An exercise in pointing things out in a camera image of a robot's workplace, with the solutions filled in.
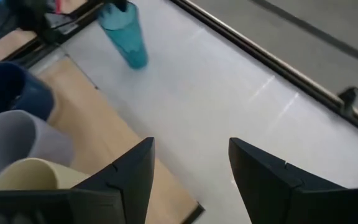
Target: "cup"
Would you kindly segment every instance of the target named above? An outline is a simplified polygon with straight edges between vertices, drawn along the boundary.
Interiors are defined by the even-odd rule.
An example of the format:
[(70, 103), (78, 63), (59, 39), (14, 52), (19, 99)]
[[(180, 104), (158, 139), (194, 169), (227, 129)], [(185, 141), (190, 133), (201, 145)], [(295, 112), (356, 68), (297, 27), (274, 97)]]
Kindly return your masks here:
[(53, 95), (47, 85), (14, 63), (0, 63), (0, 113), (24, 110), (47, 120), (53, 106)]
[(98, 21), (131, 68), (147, 65), (148, 56), (135, 4), (128, 2), (127, 10), (122, 12), (114, 4), (107, 3), (101, 8)]
[(0, 171), (26, 157), (69, 166), (74, 158), (71, 139), (45, 121), (21, 110), (0, 114)]
[(0, 174), (0, 190), (70, 189), (90, 177), (71, 168), (38, 158), (16, 161)]

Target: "red object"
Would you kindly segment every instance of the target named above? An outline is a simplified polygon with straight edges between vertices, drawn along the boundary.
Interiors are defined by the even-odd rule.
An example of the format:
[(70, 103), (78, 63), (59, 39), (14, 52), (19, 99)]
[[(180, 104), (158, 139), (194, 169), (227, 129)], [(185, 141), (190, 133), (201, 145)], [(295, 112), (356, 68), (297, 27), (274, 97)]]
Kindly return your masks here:
[(61, 13), (62, 12), (62, 10), (61, 10), (62, 0), (55, 0), (55, 4), (56, 4), (55, 12), (56, 13)]

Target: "wooden board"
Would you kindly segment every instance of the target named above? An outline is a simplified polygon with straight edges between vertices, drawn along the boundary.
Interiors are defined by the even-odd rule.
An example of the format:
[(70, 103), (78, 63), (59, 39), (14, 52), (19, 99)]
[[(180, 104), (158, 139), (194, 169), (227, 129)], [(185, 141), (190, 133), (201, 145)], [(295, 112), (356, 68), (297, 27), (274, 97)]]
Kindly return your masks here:
[[(72, 168), (94, 174), (141, 141), (69, 58), (53, 64), (40, 79), (52, 87), (57, 99), (49, 123), (74, 140)], [(179, 224), (197, 206), (156, 159), (146, 223)]]
[[(62, 12), (71, 13), (79, 8), (86, 0), (61, 0)], [(23, 31), (16, 29), (3, 38), (0, 39), (0, 60), (12, 54), (24, 44), (30, 42), (35, 37), (35, 34), (30, 31)]]

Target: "white table surface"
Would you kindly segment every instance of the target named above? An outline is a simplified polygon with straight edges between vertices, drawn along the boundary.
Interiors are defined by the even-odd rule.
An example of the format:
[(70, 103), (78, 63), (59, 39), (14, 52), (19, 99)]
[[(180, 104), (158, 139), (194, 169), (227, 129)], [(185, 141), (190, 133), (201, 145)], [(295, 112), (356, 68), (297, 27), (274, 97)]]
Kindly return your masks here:
[(358, 187), (358, 129), (171, 2), (134, 2), (145, 69), (131, 70), (96, 22), (63, 48), (140, 137), (156, 137), (159, 158), (206, 209), (198, 223), (250, 223), (231, 174), (230, 137)]

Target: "white cup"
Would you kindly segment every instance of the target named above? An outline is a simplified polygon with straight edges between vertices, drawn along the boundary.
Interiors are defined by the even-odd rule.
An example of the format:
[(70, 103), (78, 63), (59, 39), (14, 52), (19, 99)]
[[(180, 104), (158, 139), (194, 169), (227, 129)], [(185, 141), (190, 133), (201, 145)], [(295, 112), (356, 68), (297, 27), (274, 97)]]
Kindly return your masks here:
[(0, 113), (0, 171), (26, 157), (69, 166), (74, 158), (73, 143), (68, 136), (25, 111)]
[(0, 190), (70, 189), (90, 177), (38, 158), (16, 161), (0, 173)]

